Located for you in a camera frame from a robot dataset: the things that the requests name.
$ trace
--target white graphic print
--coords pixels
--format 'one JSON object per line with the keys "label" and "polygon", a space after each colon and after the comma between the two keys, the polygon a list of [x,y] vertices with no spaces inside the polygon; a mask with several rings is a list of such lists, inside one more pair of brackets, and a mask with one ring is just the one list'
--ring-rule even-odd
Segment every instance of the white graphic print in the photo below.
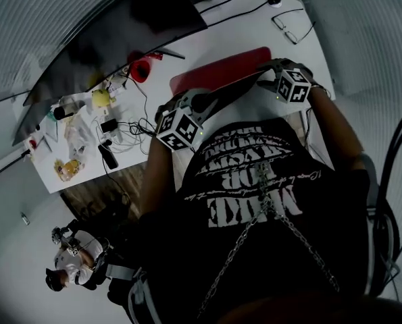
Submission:
{"label": "white graphic print", "polygon": [[[200,190],[184,198],[185,201],[202,201],[209,212],[208,227],[220,228],[245,224],[261,209],[259,178],[256,164],[270,163],[267,174],[268,195],[274,208],[282,215],[301,215],[294,190],[296,183],[314,181],[321,171],[293,175],[277,175],[275,160],[294,155],[288,142],[264,133],[261,127],[244,128],[217,135],[200,155],[206,165],[195,175],[211,183],[211,190]],[[267,222],[267,215],[260,215],[258,222]]]}

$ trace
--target person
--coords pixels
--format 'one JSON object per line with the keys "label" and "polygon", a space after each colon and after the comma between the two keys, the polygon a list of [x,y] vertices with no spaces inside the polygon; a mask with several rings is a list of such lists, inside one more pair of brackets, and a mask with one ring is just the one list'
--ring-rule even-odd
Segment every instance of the person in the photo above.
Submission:
{"label": "person", "polygon": [[302,72],[334,170],[313,159],[282,118],[237,122],[199,147],[176,193],[171,151],[152,138],[139,243],[162,323],[398,318],[400,304],[363,296],[370,184],[363,147],[327,92]]}
{"label": "person", "polygon": [[54,258],[55,270],[46,269],[46,284],[54,292],[60,292],[67,284],[84,285],[93,275],[95,261],[103,252],[100,242],[83,230],[78,230],[74,238],[79,241],[78,254],[72,256],[61,243]]}

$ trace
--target plastic bag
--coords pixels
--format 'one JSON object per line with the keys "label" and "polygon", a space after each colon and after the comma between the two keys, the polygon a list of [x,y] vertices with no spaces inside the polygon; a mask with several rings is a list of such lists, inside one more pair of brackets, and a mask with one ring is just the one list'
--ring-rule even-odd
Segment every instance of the plastic bag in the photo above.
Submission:
{"label": "plastic bag", "polygon": [[94,136],[79,113],[67,122],[64,138],[67,139],[68,155],[71,160],[85,164],[88,157],[95,156]]}

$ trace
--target white desk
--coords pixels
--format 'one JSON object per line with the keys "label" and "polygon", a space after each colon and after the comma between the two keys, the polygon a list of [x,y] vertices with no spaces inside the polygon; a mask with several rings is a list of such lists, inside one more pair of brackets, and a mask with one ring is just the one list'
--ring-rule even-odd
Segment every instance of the white desk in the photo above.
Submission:
{"label": "white desk", "polygon": [[[228,16],[249,11],[264,1],[266,0],[233,0],[207,11],[202,16],[207,24],[211,24]],[[204,1],[197,4],[197,9],[202,10],[218,2],[220,1]],[[332,98],[335,99],[330,72],[315,30],[312,30],[298,45],[293,45],[271,21],[271,17],[276,14],[301,7],[303,6],[300,0],[282,0],[282,7],[278,9],[265,5],[256,12],[218,24],[166,46],[170,50],[184,55],[186,59],[181,60],[164,55],[163,61],[153,61],[148,80],[139,84],[148,95],[147,113],[150,122],[153,121],[157,107],[172,97],[169,86],[171,78],[199,66],[263,46],[270,48],[273,58],[287,57],[295,62],[304,63],[313,71],[314,78],[324,85],[331,92]],[[311,21],[305,11],[288,13],[281,19],[287,30],[293,32],[297,37],[303,36],[311,26]],[[262,78],[274,79],[273,71],[264,74]],[[120,112],[118,115],[121,121],[136,121],[144,116],[145,98],[131,81],[128,81],[126,86],[127,90],[116,97],[117,102],[114,107]],[[281,103],[276,99],[276,95],[255,85],[246,95],[205,122],[203,137],[208,137],[218,128],[231,122],[284,116],[308,106],[308,102]],[[82,117],[87,125],[92,126],[91,130],[96,136],[96,124],[91,124],[96,115],[93,113],[89,116],[84,112]],[[95,156],[86,162],[85,168],[69,182],[62,182],[53,170],[53,164],[56,159],[61,159],[64,162],[69,161],[63,125],[59,124],[58,143],[50,138],[47,140],[53,152],[40,162],[35,161],[34,166],[50,193],[105,174],[101,154],[96,146]],[[143,143],[143,150],[147,152],[148,149],[149,138],[146,138]],[[114,156],[119,167],[113,171],[147,160],[147,156],[142,154],[138,146],[124,153],[114,154]]]}

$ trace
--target monitor screen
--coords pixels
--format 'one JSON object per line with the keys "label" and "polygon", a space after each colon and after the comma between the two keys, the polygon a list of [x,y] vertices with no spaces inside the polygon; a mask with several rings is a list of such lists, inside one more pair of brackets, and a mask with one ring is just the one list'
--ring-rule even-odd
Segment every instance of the monitor screen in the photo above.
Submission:
{"label": "monitor screen", "polygon": [[[129,61],[206,27],[190,0],[119,0],[68,43],[24,105],[88,91]],[[14,145],[26,139],[43,117],[27,113]]]}

